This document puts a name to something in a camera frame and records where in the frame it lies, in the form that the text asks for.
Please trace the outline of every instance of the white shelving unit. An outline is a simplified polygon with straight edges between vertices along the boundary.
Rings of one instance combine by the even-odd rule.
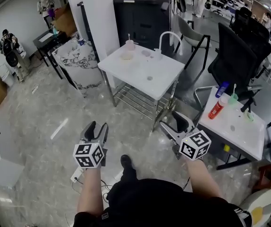
[[[234,13],[232,13],[231,11],[229,11],[227,9],[222,9],[222,8],[219,8],[219,7],[215,6],[215,5],[212,5],[213,1],[218,2],[218,3],[222,3],[220,0],[210,0],[211,11],[214,11],[214,10],[218,9],[220,11],[220,13],[223,14],[223,17],[231,19],[231,16],[233,16]],[[228,8],[237,10],[237,9],[240,9],[241,7],[244,7],[245,3],[246,3],[248,5],[247,8],[249,10],[252,9],[253,0],[242,0],[244,3],[242,3],[240,0],[233,0],[233,1],[234,1],[233,5],[229,5],[227,3],[226,4],[222,3],[222,4],[224,5],[225,8],[228,7]]]

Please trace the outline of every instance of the blue bottle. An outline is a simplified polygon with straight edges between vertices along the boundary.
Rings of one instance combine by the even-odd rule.
[[[228,88],[229,82],[225,81],[222,83],[222,85],[219,87],[216,93],[216,97],[219,98],[222,96],[222,94],[225,92],[225,90]]]

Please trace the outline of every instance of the forearm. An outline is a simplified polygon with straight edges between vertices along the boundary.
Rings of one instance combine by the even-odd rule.
[[[188,171],[190,174],[192,191],[205,198],[220,197],[222,193],[218,184],[211,177],[205,164],[201,160],[187,161]]]
[[[87,169],[84,172],[83,189],[77,211],[78,213],[87,212],[94,216],[99,216],[103,210],[101,170],[100,168]]]

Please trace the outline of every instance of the curved faucet spout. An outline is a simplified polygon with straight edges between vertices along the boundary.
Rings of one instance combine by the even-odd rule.
[[[180,42],[180,53],[179,53],[179,55],[183,55],[182,40],[180,39],[180,37],[178,37],[178,35],[177,35],[176,33],[171,32],[171,31],[166,31],[166,32],[164,32],[164,33],[161,34],[161,36],[160,36],[159,50],[161,49],[162,38],[163,38],[163,35],[164,35],[164,34],[172,34],[172,35],[174,35],[174,36],[176,36],[176,37],[178,38],[178,40],[179,40],[179,42]]]

